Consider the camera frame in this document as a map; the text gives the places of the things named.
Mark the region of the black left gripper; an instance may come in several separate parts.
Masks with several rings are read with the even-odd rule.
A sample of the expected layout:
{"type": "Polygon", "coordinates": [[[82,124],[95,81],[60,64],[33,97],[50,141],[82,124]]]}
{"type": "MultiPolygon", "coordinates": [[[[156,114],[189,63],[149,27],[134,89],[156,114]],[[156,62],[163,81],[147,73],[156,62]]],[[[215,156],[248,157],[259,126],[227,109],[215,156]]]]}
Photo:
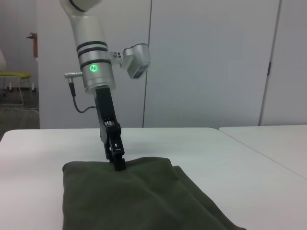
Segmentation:
{"type": "Polygon", "coordinates": [[[110,88],[97,88],[94,100],[100,125],[100,139],[104,144],[106,159],[113,163],[116,171],[122,171],[126,169],[123,158],[125,151],[110,88]]]}

